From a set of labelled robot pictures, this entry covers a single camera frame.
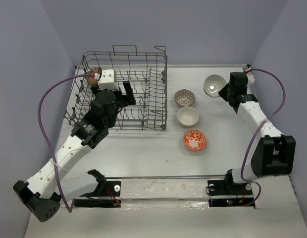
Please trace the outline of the brown glazed bowl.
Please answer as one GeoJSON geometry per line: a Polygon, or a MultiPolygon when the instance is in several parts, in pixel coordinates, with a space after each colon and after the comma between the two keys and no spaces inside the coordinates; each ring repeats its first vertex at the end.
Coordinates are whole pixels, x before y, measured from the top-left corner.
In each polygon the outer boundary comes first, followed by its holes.
{"type": "Polygon", "coordinates": [[[87,77],[87,83],[90,86],[96,85],[99,81],[101,74],[102,74],[102,68],[101,67],[94,67],[88,72],[88,74],[90,76],[87,77]]]}

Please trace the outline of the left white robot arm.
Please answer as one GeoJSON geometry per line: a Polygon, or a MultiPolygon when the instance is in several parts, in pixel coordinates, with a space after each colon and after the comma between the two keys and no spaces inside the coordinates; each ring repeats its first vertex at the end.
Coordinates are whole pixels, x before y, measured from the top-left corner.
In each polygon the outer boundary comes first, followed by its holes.
{"type": "Polygon", "coordinates": [[[90,110],[76,123],[62,147],[53,152],[51,160],[26,181],[14,184],[20,201],[40,222],[54,216],[65,200],[61,180],[108,135],[121,110],[136,103],[130,82],[124,81],[123,86],[124,93],[121,89],[99,89],[90,110]]]}

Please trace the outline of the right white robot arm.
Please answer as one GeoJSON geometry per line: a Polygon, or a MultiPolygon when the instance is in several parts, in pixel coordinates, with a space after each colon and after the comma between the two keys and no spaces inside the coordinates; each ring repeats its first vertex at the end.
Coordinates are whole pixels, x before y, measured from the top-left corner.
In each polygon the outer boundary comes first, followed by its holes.
{"type": "Polygon", "coordinates": [[[295,138],[278,130],[270,121],[272,116],[266,116],[262,111],[255,95],[247,93],[254,79],[249,69],[232,72],[229,82],[218,93],[253,133],[241,167],[230,169],[225,175],[223,189],[228,194],[239,191],[241,183],[286,176],[293,170],[295,138]]]}

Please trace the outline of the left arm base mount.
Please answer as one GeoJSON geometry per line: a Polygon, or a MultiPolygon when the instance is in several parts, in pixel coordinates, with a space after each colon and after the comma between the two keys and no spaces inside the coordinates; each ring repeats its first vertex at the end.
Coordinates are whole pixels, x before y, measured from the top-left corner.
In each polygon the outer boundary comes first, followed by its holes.
{"type": "Polygon", "coordinates": [[[120,208],[120,180],[107,179],[97,170],[87,172],[90,177],[97,183],[95,189],[91,192],[81,195],[75,199],[76,208],[120,208]]]}

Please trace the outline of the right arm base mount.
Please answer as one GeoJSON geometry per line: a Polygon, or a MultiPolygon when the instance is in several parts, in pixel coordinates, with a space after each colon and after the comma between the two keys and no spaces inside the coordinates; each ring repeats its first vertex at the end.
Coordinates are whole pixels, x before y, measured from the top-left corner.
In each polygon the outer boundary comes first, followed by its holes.
{"type": "Polygon", "coordinates": [[[230,169],[220,179],[210,179],[205,188],[210,207],[253,207],[254,193],[250,181],[257,180],[252,169],[246,167],[241,177],[241,169],[230,169]]]}

